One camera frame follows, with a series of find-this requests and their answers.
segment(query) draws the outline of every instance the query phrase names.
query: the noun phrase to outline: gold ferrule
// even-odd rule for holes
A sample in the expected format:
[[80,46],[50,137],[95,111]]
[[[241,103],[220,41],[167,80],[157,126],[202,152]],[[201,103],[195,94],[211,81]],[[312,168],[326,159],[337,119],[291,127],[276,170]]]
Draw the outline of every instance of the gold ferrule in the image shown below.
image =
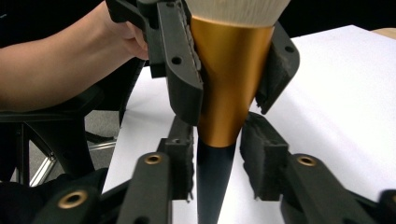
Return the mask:
[[207,145],[236,142],[262,78],[273,31],[192,17],[192,36],[205,68],[198,134]]

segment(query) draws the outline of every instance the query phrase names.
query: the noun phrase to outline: wooden surface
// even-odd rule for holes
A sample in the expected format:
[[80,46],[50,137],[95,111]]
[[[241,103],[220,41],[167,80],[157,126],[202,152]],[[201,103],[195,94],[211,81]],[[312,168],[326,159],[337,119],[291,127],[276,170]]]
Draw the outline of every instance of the wooden surface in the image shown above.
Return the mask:
[[396,39],[396,28],[383,28],[378,30],[373,30],[374,33],[379,35],[384,35],[392,39]]

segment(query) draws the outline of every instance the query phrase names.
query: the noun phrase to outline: white surface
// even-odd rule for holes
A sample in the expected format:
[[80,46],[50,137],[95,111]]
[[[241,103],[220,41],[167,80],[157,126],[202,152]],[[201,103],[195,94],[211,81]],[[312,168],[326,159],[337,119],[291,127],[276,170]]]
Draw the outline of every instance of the white surface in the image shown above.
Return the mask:
[[[300,69],[265,117],[292,153],[318,157],[345,188],[372,200],[382,189],[396,189],[396,41],[348,26],[293,42]],[[251,110],[258,112],[255,106]],[[165,79],[150,79],[144,69],[123,119],[105,191],[132,176],[139,156],[156,150],[173,116]],[[173,223],[196,223],[196,201],[175,202]],[[219,223],[283,223],[279,203],[253,200],[239,153]]]

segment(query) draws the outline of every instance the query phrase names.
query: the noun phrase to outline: brush bristles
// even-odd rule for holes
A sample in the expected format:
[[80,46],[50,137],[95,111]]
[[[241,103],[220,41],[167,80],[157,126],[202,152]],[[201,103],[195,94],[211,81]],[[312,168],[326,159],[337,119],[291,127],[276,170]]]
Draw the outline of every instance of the brush bristles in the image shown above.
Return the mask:
[[194,17],[237,26],[273,26],[290,0],[186,0]]

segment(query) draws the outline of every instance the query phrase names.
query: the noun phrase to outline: skin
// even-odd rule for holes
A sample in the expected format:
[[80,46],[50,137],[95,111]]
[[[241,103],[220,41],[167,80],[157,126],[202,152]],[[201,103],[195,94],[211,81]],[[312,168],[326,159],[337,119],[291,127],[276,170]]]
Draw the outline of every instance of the skin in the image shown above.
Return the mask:
[[149,57],[142,32],[113,22],[103,2],[58,34],[0,49],[0,111],[62,103],[133,57]]

